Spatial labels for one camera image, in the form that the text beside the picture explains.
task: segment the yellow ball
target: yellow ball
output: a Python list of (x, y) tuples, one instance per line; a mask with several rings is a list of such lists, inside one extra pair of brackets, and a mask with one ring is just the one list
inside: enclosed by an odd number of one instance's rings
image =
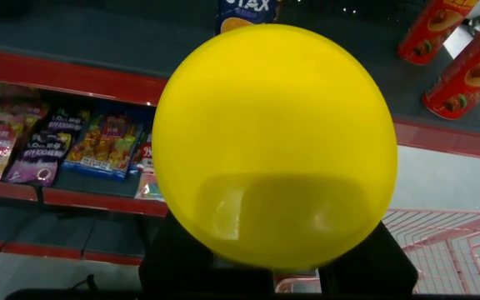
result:
[(368, 72), (285, 25), (235, 29), (190, 54), (152, 146), (177, 220), (215, 253), (267, 268), (316, 267), (359, 244), (396, 179), (392, 119)]

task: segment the shopping cart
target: shopping cart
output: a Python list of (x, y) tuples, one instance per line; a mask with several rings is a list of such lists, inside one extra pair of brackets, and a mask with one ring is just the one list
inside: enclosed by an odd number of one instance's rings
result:
[[(480, 294), (480, 212), (390, 209), (382, 220), (418, 271), (415, 293)], [(319, 291), (315, 277), (276, 291)]]

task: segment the floor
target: floor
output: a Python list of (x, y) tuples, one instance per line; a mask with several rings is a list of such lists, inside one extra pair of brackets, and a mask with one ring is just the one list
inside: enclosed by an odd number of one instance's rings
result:
[[(457, 30), (447, 49), (457, 55), (470, 41)], [(480, 159), (399, 147), (392, 208), (480, 210)], [(102, 289), (138, 289), (135, 267), (64, 259), (0, 256), (0, 299), (21, 288), (70, 288), (93, 273)]]

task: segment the potato chip can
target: potato chip can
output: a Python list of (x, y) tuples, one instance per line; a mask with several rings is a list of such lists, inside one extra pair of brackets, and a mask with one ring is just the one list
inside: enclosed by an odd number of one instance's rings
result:
[(478, 2), (430, 0), (397, 47), (397, 54), (410, 63), (429, 63)]
[(255, 24), (273, 23), (278, 0), (218, 0), (216, 34)]
[(434, 87), (422, 96), (425, 106), (457, 119), (480, 101), (480, 33), (452, 61)]

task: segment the supermarket shelf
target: supermarket shelf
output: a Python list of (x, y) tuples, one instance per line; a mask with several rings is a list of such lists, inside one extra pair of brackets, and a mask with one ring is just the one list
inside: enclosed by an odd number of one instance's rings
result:
[(93, 218), (59, 218), (54, 212), (0, 206), (0, 247), (5, 253), (80, 259)]
[(157, 105), (167, 80), (0, 52), (0, 82)]
[[(369, 71), (399, 144), (480, 158), (480, 104), (448, 121), (419, 100), (451, 62), (448, 53), (425, 67), (395, 54), (424, 3), (286, 0), (280, 22), (332, 39)], [(215, 2), (203, 0), (39, 1), (25, 17), (0, 21), (0, 81), (156, 104), (178, 64), (213, 36), (215, 12)]]
[[(145, 220), (146, 231), (153, 238), (162, 219), (146, 217)], [(135, 266), (140, 265), (144, 255), (135, 216), (122, 214), (98, 218), (83, 252), (86, 260)]]
[(55, 185), (43, 188), (42, 194), (46, 204), (165, 216), (166, 203), (134, 199), (139, 178), (129, 174), (124, 182), (115, 182), (61, 170)]
[[(0, 205), (0, 247), (4, 253), (137, 266), (144, 247), (132, 215), (61, 215), (35, 208)], [(145, 217), (154, 234), (160, 217)]]
[(37, 192), (34, 187), (0, 182), (0, 197), (18, 200), (37, 201)]

